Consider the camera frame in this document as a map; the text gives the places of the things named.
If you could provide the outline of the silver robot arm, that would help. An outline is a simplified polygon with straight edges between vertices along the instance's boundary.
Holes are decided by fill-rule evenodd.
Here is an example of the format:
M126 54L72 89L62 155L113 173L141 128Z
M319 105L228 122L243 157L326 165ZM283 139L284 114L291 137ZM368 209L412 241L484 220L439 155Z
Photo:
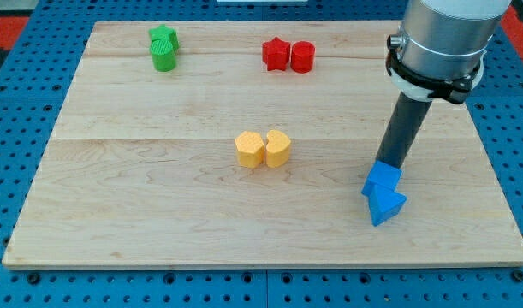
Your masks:
M462 104L482 80L484 54L510 0L410 0L388 36L386 69L408 98Z

